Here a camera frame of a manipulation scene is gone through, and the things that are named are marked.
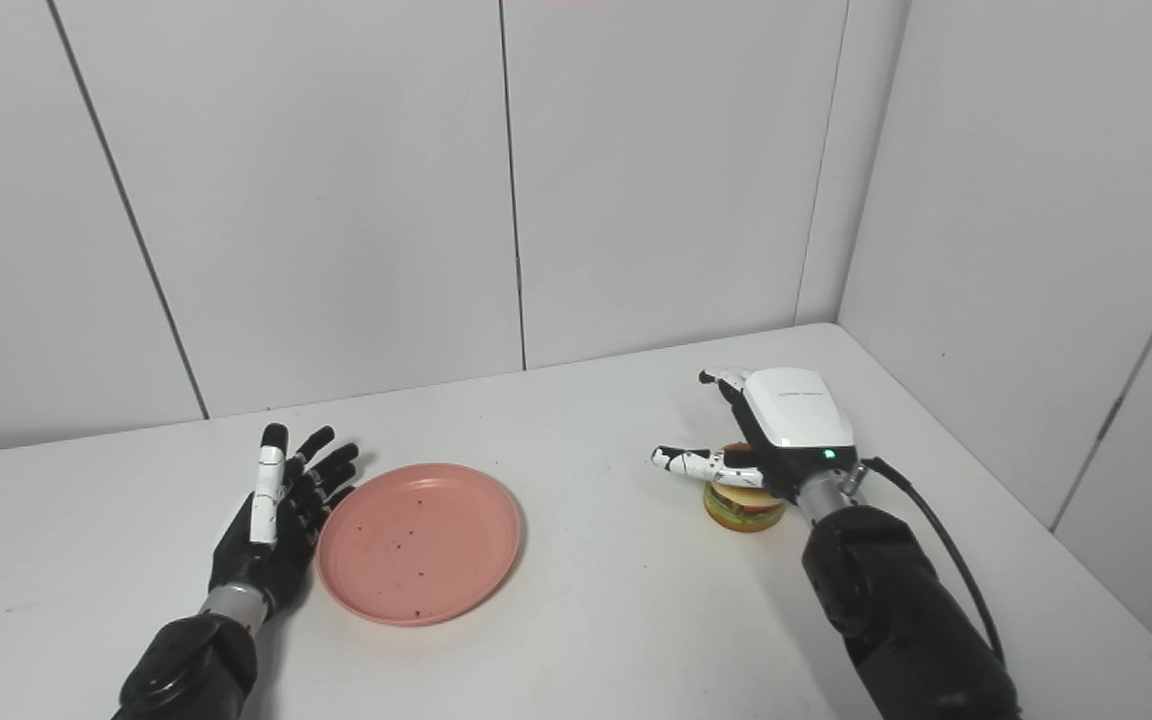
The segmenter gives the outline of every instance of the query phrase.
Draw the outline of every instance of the black cable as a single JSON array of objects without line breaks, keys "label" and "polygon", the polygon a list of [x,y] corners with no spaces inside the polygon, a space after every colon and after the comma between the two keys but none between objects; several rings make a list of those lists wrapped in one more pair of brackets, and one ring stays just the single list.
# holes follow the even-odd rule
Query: black cable
[{"label": "black cable", "polygon": [[1001,665],[1006,666],[1007,661],[1002,657],[1002,642],[998,638],[998,629],[993,626],[993,615],[990,614],[990,607],[984,602],[984,596],[980,593],[978,585],[975,584],[972,570],[968,568],[968,562],[963,559],[963,553],[958,552],[958,546],[954,544],[950,532],[945,529],[941,520],[937,517],[937,511],[932,510],[932,506],[923,500],[923,495],[919,495],[918,491],[914,488],[914,483],[910,483],[909,478],[900,473],[900,470],[888,465],[887,461],[882,460],[882,457],[870,457],[870,460],[862,460],[861,463],[890,480],[893,486],[901,488],[905,495],[909,495],[910,500],[914,500],[914,505],[918,506],[919,510],[923,510],[923,515],[927,516],[927,522],[935,530],[937,536],[941,538],[941,543],[945,543],[945,550],[950,552],[950,560],[954,561],[958,574],[963,575],[963,583],[967,584],[968,593],[972,594],[972,602],[975,602],[977,612],[980,614],[980,624],[984,626],[984,634],[990,638],[990,647],[993,650],[993,655],[996,657]]}]

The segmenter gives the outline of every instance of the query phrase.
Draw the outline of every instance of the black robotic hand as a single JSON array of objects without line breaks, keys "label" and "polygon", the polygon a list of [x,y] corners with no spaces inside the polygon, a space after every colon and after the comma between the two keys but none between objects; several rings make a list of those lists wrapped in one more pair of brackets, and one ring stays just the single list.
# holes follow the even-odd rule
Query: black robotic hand
[{"label": "black robotic hand", "polygon": [[[287,429],[270,425],[266,438],[270,438],[271,430],[274,435],[282,430],[285,446]],[[353,487],[346,486],[356,471],[353,461],[358,457],[358,446],[353,442],[331,452],[319,464],[306,470],[308,462],[334,438],[333,429],[319,429],[287,460],[274,544],[251,541],[248,530],[251,528],[255,493],[247,497],[215,545],[215,552],[212,552],[209,592],[236,583],[255,588],[265,596],[270,607],[266,619],[287,609],[296,600],[305,584],[306,568],[314,556],[323,524],[353,491]]]},{"label": "black robotic hand", "polygon": [[159,630],[119,694],[116,720],[237,720],[256,683],[253,635],[305,585],[323,524],[353,487],[355,444],[306,470],[335,438],[317,430],[285,460],[287,429],[262,438],[256,492],[212,552],[207,600]]}]

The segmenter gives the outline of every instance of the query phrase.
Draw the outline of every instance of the white table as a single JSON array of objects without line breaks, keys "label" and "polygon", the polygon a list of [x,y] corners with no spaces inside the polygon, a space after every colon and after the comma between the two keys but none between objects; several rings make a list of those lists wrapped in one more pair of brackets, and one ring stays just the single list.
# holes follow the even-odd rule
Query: white table
[{"label": "white table", "polygon": [[[819,370],[881,454],[940,510],[1005,638],[1032,719],[1152,719],[1152,635],[841,328],[810,325],[272,414],[0,450],[0,717],[108,717],[165,621],[205,593],[211,544],[252,480],[268,420],[324,423],[365,477],[422,461],[515,493],[525,550],[479,609],[376,626],[312,579],[262,630],[247,717],[873,719],[801,570],[806,528],[728,532],[658,444],[738,433],[705,365]],[[881,479],[969,614],[927,525]]]}]

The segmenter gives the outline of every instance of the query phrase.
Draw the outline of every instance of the pink plate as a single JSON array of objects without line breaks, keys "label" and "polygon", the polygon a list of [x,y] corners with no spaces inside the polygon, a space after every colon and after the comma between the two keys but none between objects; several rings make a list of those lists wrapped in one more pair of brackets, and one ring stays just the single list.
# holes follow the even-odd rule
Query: pink plate
[{"label": "pink plate", "polygon": [[362,484],[328,518],[319,575],[335,601],[388,626],[430,626],[483,602],[518,553],[500,483],[462,465],[408,465]]}]

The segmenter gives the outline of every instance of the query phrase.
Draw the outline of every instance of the robotic arm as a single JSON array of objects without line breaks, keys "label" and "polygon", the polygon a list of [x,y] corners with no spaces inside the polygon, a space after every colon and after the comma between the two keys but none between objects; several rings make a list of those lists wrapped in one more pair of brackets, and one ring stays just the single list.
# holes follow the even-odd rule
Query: robotic arm
[{"label": "robotic arm", "polygon": [[114,720],[238,719],[256,683],[255,635],[296,600],[323,524],[353,491],[356,445],[305,469],[334,438],[317,430],[287,458],[287,429],[265,429],[256,490],[212,552],[207,600],[159,630],[123,683]]},{"label": "robotic arm", "polygon": [[[886,720],[1020,719],[1016,691],[979,589],[954,543],[914,491],[880,458],[859,461],[851,424],[810,370],[705,370],[732,404],[749,452],[658,447],[655,465],[687,477],[764,487],[812,523],[803,568],[826,619]],[[861,501],[873,469],[910,493],[964,571],[993,650],[937,578],[901,520]]]}]

